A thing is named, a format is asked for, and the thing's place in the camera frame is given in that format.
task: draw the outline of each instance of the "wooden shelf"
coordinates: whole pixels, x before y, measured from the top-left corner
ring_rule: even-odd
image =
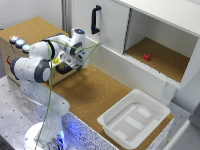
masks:
[[[125,53],[178,82],[181,82],[190,60],[190,58],[183,56],[149,38],[143,39],[125,51]],[[143,59],[145,53],[151,55],[149,61]]]

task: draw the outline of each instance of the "white plastic bin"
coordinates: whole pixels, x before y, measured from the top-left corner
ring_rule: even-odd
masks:
[[[97,120],[118,144],[135,149],[169,113],[169,108],[135,89]]]

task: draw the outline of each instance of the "red ball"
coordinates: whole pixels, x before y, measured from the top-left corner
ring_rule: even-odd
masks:
[[[144,54],[144,60],[149,61],[151,55],[150,54]]]

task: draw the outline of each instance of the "yellow object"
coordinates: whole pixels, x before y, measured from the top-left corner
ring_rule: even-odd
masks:
[[[54,64],[58,64],[58,63],[59,63],[59,58],[54,59],[54,60],[53,60],[53,63],[54,63]]]

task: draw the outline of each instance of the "brown countertop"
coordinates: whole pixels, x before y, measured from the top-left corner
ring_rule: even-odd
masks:
[[[0,31],[0,37],[9,41],[11,35],[18,35],[31,45],[57,33],[68,35],[45,20],[36,17]],[[119,149],[123,149],[104,133],[102,126],[97,123],[97,118],[127,95],[131,89],[89,65],[86,69],[81,69],[58,82],[53,86],[53,91],[70,103],[72,113]],[[173,115],[170,114],[137,150],[146,149],[172,119]]]

